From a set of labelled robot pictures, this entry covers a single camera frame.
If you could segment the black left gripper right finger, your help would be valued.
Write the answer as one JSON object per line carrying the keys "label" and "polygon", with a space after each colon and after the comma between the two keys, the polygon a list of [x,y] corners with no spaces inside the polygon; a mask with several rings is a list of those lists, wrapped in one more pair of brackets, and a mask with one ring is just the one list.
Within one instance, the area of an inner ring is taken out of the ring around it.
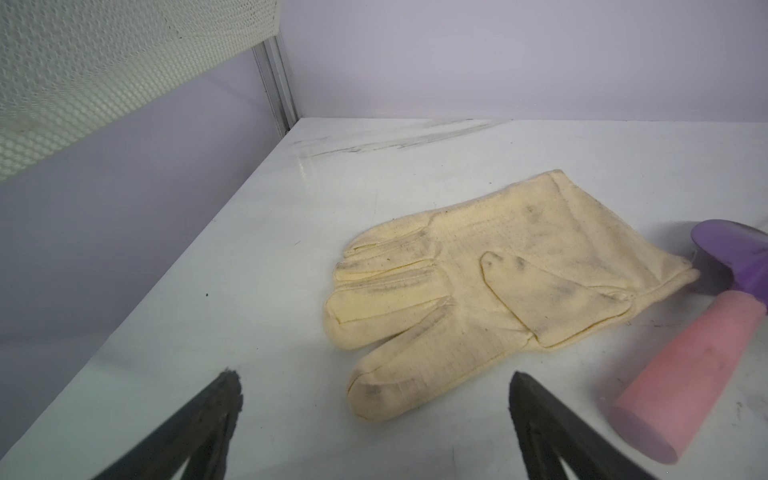
{"label": "black left gripper right finger", "polygon": [[534,377],[517,371],[509,385],[509,413],[530,479],[654,477],[607,442]]}

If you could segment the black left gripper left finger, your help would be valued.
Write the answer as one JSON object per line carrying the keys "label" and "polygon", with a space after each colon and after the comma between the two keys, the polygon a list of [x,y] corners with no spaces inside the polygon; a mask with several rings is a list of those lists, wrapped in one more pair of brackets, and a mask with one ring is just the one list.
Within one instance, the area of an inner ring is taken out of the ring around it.
{"label": "black left gripper left finger", "polygon": [[240,377],[221,372],[98,479],[222,479],[243,407]]}

